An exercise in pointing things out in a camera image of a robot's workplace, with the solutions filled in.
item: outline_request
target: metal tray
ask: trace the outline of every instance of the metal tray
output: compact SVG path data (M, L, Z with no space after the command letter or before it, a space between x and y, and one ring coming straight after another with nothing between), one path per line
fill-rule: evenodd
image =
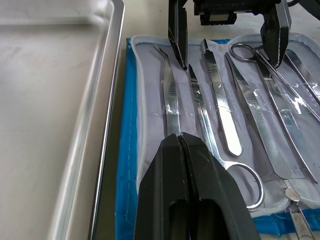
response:
M0 2L0 239L88 238L123 16L121 0Z

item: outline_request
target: surgical scissors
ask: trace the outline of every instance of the surgical scissors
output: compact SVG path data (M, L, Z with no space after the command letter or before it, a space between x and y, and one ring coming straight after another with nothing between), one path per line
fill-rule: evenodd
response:
M264 201L264 186L262 183L262 180L258 173L251 168L250 166L246 165L245 163L242 162L237 162L237 161L223 161L220 154L219 150L217 147L217 142L214 136L214 133L212 131L210 119L208 116L208 111L205 105L204 97L201 93L200 85L197 80L197 77L189 64L189 79L190 79L190 84L191 84L191 89L193 93L193 101L195 105L196 112L199 116L199 121L200 121L200 126L203 134L203 139L204 142L209 149L209 151L212 153L212 155L219 161L219 163L224 167L224 169L228 169L232 166L238 166L241 168L246 169L256 180L256 183L259 188L259 198L256 203L254 203L251 206L247 206L247 209L252 211L257 209Z
M253 56L249 58L239 56L235 53L235 48L243 48L249 50L253 54ZM242 43L232 45L230 53L235 59L239 61L246 63L254 63L256 65L258 73L263 82L264 88L268 93L270 102L275 110L275 113L287 136L288 141L291 143L296 155L305 167L312 181L317 184L317 179L315 178L305 161L305 159L309 158L309 155L305 147L305 140L303 139L303 136L300 133L294 116L287 108L286 100L282 96L280 89L278 88L275 80L271 76L271 73L266 65L266 61L262 58L263 54L258 51L258 47L252 48L251 46Z

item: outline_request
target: white table surface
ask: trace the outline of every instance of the white table surface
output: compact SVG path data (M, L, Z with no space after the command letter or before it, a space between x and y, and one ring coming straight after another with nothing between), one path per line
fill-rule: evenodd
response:
M126 38L134 35L153 35L168 37L168 0L123 0L125 15L121 37L121 51L118 66L118 78L125 76ZM234 25L201 26L200 17L194 16L193 1L189 0L187 10L188 37L206 39L228 39L239 35L260 33L263 24L262 15L251 13L238 14ZM320 42L320 21L310 15L299 4L290 8L292 18L291 32L303 33ZM315 232L320 239L320 232ZM296 234L288 234L278 238L261 235L263 240L296 240Z

